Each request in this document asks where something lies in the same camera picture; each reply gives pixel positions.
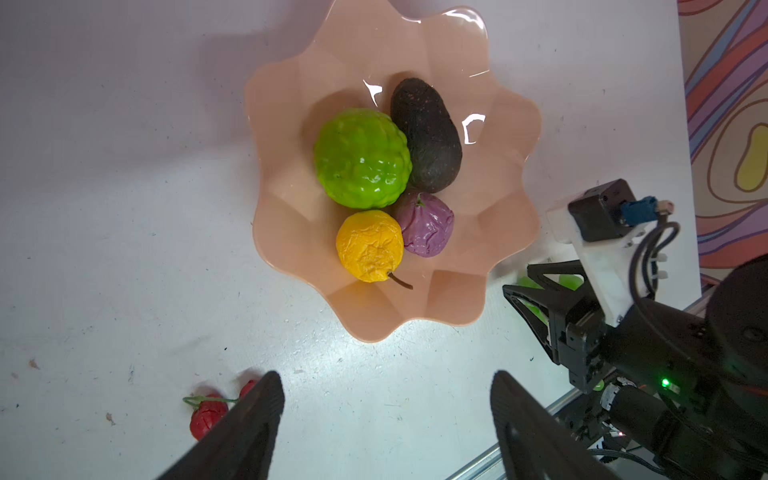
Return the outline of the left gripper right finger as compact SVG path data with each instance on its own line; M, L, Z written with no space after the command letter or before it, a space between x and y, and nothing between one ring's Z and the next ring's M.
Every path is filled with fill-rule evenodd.
M502 462L508 479L614 479L508 372L490 389Z

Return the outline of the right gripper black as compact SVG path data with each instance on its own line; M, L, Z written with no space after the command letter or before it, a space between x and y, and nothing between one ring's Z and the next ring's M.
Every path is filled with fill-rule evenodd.
M528 277L540 288L504 285L504 298L528 325L553 363L569 371L569 382L588 393L612 370L602 351L608 332L605 315L591 295L591 284L579 260L531 264ZM576 290L553 280L554 276L580 276ZM567 300L574 300L567 309Z

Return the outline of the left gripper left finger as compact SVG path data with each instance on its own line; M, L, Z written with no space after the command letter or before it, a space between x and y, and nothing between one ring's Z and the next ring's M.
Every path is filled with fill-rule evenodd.
M266 479L284 411L280 375L269 371L162 479Z

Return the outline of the purple fake fruit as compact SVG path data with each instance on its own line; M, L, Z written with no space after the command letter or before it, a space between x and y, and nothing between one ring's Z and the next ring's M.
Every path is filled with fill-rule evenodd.
M439 255L455 224L454 212L428 192L411 190L396 202L393 217L401 227L405 249L423 258Z

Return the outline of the yellow fake pear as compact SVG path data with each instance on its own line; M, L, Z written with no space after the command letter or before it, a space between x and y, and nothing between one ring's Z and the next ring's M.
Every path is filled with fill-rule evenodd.
M405 247L401 227L388 213L368 210L349 216L339 228L335 244L342 266L356 279L365 283L393 280L413 289L395 275Z

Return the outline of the dark fake avocado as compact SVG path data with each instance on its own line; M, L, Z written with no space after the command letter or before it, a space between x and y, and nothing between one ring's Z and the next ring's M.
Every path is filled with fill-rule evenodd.
M460 172L463 152L437 90L420 78L402 80L392 94L390 115L406 137L412 162L409 185L428 193L450 186Z

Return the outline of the bumpy green fake fruit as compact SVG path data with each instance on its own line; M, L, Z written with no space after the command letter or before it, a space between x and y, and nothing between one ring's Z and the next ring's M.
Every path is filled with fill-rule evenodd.
M326 122L313 156L327 196L357 210L394 204L412 171L404 133L388 115L372 109L347 109Z

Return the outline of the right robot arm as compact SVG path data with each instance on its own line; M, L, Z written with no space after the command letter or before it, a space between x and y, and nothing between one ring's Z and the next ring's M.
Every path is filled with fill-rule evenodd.
M554 285L577 261L531 267L541 288L505 286L570 383L589 391L625 379L610 415L673 470L752 479L767 471L767 260L754 258L714 289L701 315L637 298L609 326L594 289Z

